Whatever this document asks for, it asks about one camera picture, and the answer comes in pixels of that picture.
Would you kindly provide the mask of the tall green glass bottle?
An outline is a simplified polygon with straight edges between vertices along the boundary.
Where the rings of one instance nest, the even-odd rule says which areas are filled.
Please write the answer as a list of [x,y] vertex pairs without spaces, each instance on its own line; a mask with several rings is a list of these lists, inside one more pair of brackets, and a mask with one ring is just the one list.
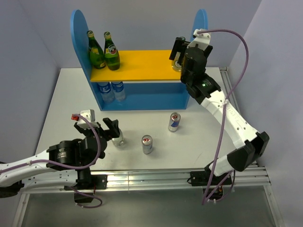
[[89,40],[89,59],[91,64],[96,69],[103,69],[106,67],[105,56],[102,48],[94,37],[94,33],[89,30],[87,31]]

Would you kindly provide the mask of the green Perrier glass bottle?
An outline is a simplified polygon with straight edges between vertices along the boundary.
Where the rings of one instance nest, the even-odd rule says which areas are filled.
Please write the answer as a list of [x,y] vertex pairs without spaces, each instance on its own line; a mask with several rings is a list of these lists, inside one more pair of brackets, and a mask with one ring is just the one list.
[[105,55],[105,62],[107,67],[110,70],[118,70],[120,68],[120,55],[112,41],[111,33],[105,32],[105,47],[104,47],[104,55]]

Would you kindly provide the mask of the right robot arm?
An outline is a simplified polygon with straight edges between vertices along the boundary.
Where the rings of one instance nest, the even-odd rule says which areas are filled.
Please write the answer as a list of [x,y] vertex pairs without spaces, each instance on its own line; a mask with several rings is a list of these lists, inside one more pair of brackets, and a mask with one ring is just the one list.
[[220,182],[230,171],[242,172],[265,151],[269,142],[266,132],[258,132],[249,125],[224,95],[218,83],[206,73],[207,58],[213,47],[209,41],[195,37],[188,42],[183,37],[175,39],[170,60],[181,65],[180,81],[198,104],[220,123],[231,138],[235,150],[215,160],[204,168],[209,184]]

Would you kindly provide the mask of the clear bottle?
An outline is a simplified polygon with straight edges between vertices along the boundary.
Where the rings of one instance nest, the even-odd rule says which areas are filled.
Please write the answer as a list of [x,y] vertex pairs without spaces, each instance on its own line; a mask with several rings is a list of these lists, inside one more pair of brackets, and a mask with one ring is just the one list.
[[112,143],[116,147],[120,147],[124,145],[124,136],[121,130],[119,130],[119,137],[118,138],[113,138]]
[[181,72],[181,69],[182,69],[182,66],[180,64],[178,64],[179,56],[180,56],[180,53],[177,52],[174,60],[172,60],[172,62],[171,62],[172,69],[176,72]]

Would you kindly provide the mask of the silver can red tab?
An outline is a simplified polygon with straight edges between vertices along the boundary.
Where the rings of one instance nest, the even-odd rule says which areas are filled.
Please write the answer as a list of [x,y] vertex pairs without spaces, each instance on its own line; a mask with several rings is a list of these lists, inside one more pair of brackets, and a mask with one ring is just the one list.
[[144,135],[142,137],[142,148],[144,154],[150,154],[152,152],[152,137],[150,135]]

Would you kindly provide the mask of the blue silver Red Bull can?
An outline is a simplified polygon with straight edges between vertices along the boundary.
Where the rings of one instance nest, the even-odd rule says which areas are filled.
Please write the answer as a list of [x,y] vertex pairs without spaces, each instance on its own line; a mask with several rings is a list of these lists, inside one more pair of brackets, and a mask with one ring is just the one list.
[[173,112],[170,115],[168,130],[170,132],[176,132],[181,120],[181,115],[177,112]]

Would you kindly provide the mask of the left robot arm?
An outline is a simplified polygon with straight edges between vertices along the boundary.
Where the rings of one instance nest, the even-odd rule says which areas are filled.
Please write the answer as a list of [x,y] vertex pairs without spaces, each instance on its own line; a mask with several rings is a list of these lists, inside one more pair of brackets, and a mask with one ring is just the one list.
[[104,118],[104,130],[93,120],[74,124],[83,139],[64,140],[43,152],[0,165],[0,196],[7,198],[29,189],[59,186],[85,190],[93,187],[90,166],[105,157],[107,142],[119,138],[119,121]]

